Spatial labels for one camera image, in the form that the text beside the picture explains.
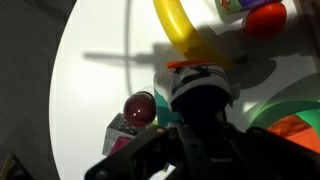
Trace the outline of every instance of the red toy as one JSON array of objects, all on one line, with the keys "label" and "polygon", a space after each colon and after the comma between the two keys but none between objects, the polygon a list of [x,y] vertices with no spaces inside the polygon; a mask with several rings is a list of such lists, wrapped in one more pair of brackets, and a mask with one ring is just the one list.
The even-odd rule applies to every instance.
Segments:
[{"label": "red toy", "polygon": [[270,3],[249,12],[244,31],[257,38],[270,37],[283,29],[286,19],[285,6],[280,2]]}]

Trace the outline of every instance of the red ball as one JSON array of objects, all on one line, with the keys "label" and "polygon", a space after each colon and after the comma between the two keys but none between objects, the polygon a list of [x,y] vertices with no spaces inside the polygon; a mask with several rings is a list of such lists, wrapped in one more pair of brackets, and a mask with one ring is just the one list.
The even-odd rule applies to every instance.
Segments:
[{"label": "red ball", "polygon": [[124,105],[125,119],[133,126],[146,127],[156,117],[156,103],[147,92],[138,92],[129,97]]},{"label": "red ball", "polygon": [[274,2],[249,12],[244,31],[258,38],[266,38],[282,31],[287,19],[285,6]]}]

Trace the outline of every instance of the black device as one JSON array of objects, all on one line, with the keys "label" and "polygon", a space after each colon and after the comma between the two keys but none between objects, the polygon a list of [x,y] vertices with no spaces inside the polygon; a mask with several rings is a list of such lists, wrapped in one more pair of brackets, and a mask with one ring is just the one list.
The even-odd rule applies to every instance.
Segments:
[{"label": "black device", "polygon": [[218,121],[215,114],[228,101],[215,86],[186,92],[173,102],[181,123],[148,128],[92,167],[85,179],[146,180],[167,163],[175,166],[168,180],[320,179],[318,153],[261,128],[242,133]]}]

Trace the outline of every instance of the white surface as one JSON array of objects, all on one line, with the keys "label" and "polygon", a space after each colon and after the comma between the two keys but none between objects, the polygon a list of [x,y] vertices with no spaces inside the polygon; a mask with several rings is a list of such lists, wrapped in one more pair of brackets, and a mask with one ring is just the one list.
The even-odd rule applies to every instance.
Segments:
[{"label": "white surface", "polygon": [[[83,179],[84,173],[104,158],[106,127],[122,112],[129,96],[127,82],[132,92],[150,89],[155,70],[163,68],[165,61],[181,58],[172,50],[151,0],[132,0],[129,50],[125,49],[126,2],[78,0],[63,34],[50,93],[50,133],[62,180]],[[284,2],[294,14],[291,0]],[[223,25],[216,10],[208,6],[214,7],[212,1],[183,0],[182,3],[196,27],[209,24],[214,29]],[[236,21],[215,30],[222,33],[240,28],[241,21]],[[316,71],[309,56],[293,54],[274,60],[277,60],[275,72],[264,83],[243,90],[234,108],[228,109],[230,120],[238,127],[247,127],[243,112],[256,104],[257,99],[263,103],[288,84]]]}]

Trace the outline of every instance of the yellow banana toy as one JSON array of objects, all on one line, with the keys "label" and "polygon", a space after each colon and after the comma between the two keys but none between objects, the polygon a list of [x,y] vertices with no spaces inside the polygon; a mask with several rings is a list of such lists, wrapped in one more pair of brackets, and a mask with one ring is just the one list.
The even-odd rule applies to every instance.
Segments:
[{"label": "yellow banana toy", "polygon": [[233,66],[230,58],[200,37],[180,0],[153,0],[153,3],[169,40],[187,60],[208,60],[225,70]]}]

